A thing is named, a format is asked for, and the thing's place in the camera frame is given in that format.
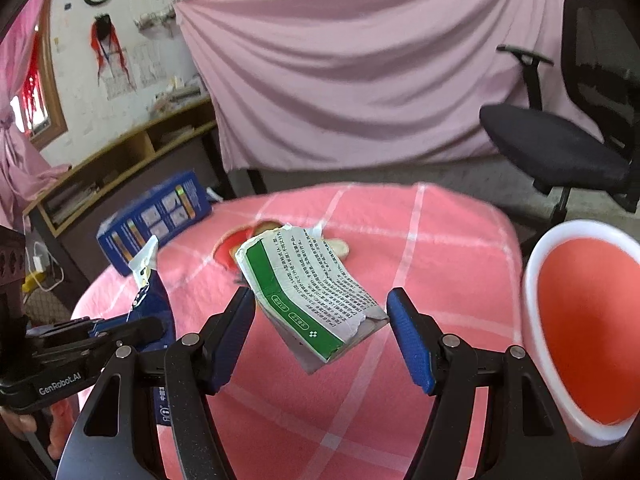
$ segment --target green stripe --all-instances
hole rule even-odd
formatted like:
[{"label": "green stripe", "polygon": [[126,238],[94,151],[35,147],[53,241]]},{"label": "green stripe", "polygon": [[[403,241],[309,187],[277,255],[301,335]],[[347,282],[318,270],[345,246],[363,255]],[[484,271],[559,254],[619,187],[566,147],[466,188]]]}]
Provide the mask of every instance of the green stripe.
[{"label": "green stripe", "polygon": [[246,258],[271,309],[292,327],[302,339],[309,343],[316,352],[328,360],[331,355],[342,347],[343,341],[300,309],[284,293],[276,279],[276,275],[273,273],[271,262],[262,240],[247,249]]}]

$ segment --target chair armrest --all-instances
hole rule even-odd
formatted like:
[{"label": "chair armrest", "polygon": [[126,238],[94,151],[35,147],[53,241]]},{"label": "chair armrest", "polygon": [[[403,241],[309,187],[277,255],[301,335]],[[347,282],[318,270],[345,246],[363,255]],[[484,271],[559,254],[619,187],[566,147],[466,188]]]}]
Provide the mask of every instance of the chair armrest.
[{"label": "chair armrest", "polygon": [[495,50],[496,52],[509,52],[510,54],[513,54],[522,64],[530,65],[533,61],[537,61],[538,63],[542,62],[551,66],[554,65],[553,60],[549,59],[547,56],[543,56],[542,54],[533,52],[532,50],[520,48],[519,46],[502,44],[498,45]]},{"label": "chair armrest", "polygon": [[496,51],[509,52],[515,56],[522,67],[522,77],[524,78],[527,95],[529,96],[529,108],[542,110],[542,92],[540,90],[538,65],[542,62],[553,66],[554,62],[548,57],[542,56],[542,54],[525,50],[519,46],[502,44],[498,45]]}]

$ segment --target blue box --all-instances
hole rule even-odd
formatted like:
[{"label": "blue box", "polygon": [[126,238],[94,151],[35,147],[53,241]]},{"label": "blue box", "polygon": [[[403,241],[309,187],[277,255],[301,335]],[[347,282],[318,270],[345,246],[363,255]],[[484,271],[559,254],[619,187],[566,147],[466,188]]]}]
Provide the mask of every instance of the blue box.
[{"label": "blue box", "polygon": [[107,218],[95,237],[111,265],[128,276],[129,262],[152,235],[158,237],[162,247],[209,213],[207,193],[195,173],[185,171]]}]

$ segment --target white wall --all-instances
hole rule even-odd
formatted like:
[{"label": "white wall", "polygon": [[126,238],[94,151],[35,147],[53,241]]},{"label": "white wall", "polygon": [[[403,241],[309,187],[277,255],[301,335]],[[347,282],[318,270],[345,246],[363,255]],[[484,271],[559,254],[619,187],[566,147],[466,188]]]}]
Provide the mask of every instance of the white wall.
[{"label": "white wall", "polygon": [[[187,80],[196,73],[177,28],[172,32],[155,28],[143,35],[134,24],[133,20],[141,14],[161,10],[172,1],[111,0],[104,6],[90,7],[83,0],[52,0],[51,53],[68,132],[42,150],[47,161],[77,164],[133,125],[146,121],[147,107],[171,76]],[[65,10],[65,4],[71,4],[71,9]],[[98,86],[97,61],[90,46],[94,17],[103,13],[111,16],[120,44],[128,52],[141,43],[151,43],[158,52],[166,79],[148,88],[138,85],[135,92],[107,100],[104,82]],[[108,76],[110,69],[107,67],[103,73]]]}]

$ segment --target pink fabric backdrop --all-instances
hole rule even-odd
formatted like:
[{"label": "pink fabric backdrop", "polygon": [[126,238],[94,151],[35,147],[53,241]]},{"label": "pink fabric backdrop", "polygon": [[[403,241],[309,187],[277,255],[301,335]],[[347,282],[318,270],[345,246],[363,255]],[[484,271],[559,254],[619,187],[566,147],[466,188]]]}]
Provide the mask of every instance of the pink fabric backdrop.
[{"label": "pink fabric backdrop", "polygon": [[68,166],[52,168],[15,126],[11,99],[22,87],[44,0],[29,0],[0,43],[0,224],[22,229],[22,210]]},{"label": "pink fabric backdrop", "polygon": [[[524,104],[500,43],[559,65],[564,0],[185,0],[180,28],[214,96],[225,167],[334,170],[494,151],[486,102]],[[549,110],[571,104],[542,68]]]}]

